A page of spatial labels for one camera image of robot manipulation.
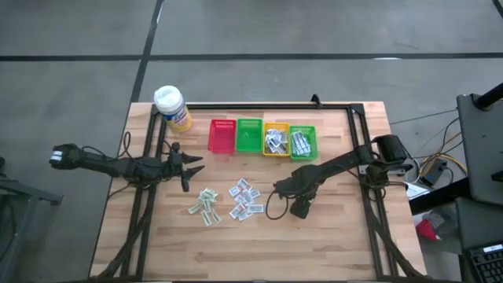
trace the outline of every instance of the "white bottle cap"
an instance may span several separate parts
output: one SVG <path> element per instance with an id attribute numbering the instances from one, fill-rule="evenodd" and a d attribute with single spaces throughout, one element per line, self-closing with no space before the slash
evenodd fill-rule
<path id="1" fill-rule="evenodd" d="M 163 114 L 172 114 L 183 104 L 183 97 L 178 88 L 163 86 L 154 92 L 154 102 Z"/>

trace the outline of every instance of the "plastic bottle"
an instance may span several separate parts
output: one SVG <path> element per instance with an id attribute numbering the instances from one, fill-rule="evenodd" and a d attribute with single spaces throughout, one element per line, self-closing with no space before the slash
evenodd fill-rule
<path id="1" fill-rule="evenodd" d="M 180 90 L 174 86 L 163 86 L 154 92 L 154 102 L 163 114 L 167 125 L 175 132 L 182 133 L 192 126 L 192 116 L 185 105 Z"/>

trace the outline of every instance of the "yellow basket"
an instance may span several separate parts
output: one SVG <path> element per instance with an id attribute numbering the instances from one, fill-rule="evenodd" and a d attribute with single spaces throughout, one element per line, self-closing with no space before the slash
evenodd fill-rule
<path id="1" fill-rule="evenodd" d="M 267 132 L 267 130 L 270 130 L 270 129 L 275 129 L 275 130 L 286 132 L 287 146 L 286 146 L 286 153 L 285 154 L 266 153 L 266 146 L 264 145 L 264 143 L 266 142 L 266 132 Z M 262 154 L 264 156 L 271 156 L 271 157 L 290 156 L 290 124 L 289 123 L 264 123 L 263 137 L 264 137 L 264 142 L 262 143 Z"/>

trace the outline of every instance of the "keyboard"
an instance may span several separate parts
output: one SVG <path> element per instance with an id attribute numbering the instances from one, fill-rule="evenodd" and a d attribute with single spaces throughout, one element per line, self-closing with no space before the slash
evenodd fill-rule
<path id="1" fill-rule="evenodd" d="M 503 243 L 468 250 L 473 277 L 479 283 L 503 282 Z"/>

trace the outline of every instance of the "green basket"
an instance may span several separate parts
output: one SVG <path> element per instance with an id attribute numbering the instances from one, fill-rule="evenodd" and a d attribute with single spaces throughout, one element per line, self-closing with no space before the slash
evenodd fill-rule
<path id="1" fill-rule="evenodd" d="M 263 146 L 262 119 L 238 119 L 236 150 L 242 153 L 261 153 Z"/>
<path id="2" fill-rule="evenodd" d="M 301 131 L 309 142 L 311 146 L 311 152 L 309 156 L 299 156 L 293 154 L 293 151 L 290 153 L 290 158 L 292 160 L 315 160 L 318 158 L 318 142 L 316 141 L 316 128 L 313 126 L 290 126 L 290 145 L 293 147 L 292 134 Z"/>

